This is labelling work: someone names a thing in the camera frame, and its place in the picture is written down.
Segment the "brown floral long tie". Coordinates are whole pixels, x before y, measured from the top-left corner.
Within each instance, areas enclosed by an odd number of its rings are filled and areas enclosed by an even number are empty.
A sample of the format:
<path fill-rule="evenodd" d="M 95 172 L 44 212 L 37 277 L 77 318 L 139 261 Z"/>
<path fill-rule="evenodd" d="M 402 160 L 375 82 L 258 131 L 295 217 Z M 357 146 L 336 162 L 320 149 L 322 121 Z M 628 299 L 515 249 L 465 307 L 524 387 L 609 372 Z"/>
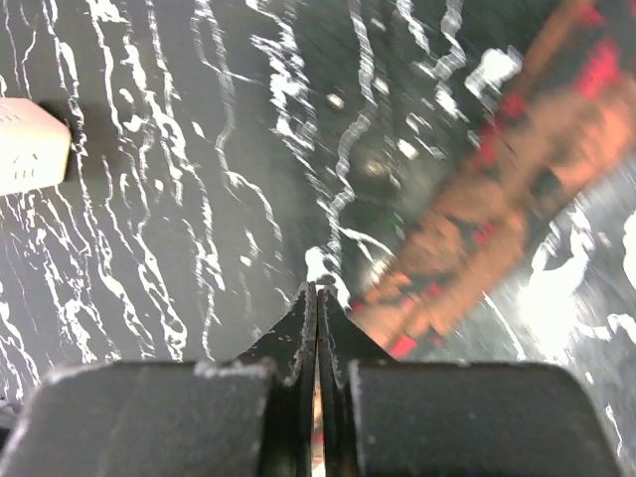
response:
<path fill-rule="evenodd" d="M 540 230 L 635 144 L 635 5 L 564 1 L 531 43 L 480 145 L 352 309 L 401 357 L 444 336 Z"/>

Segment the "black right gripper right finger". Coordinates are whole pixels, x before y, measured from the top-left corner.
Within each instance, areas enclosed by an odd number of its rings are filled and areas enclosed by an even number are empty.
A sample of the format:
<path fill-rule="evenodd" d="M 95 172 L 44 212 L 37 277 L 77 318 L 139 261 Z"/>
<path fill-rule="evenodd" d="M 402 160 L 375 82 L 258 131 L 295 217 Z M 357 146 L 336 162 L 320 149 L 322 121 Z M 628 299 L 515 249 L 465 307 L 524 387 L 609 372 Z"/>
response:
<path fill-rule="evenodd" d="M 317 298 L 330 476 L 617 476 L 595 409 L 544 363 L 394 360 L 329 290 Z"/>

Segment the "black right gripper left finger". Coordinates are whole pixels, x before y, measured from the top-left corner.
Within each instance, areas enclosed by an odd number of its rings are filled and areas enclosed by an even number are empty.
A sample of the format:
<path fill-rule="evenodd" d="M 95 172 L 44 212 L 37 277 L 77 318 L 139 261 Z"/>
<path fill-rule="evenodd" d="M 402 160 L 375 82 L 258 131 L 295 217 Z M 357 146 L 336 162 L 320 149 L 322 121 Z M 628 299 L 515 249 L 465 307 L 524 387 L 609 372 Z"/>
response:
<path fill-rule="evenodd" d="M 234 360 L 50 372 L 1 450 L 5 476 L 307 476 L 317 293 Z"/>

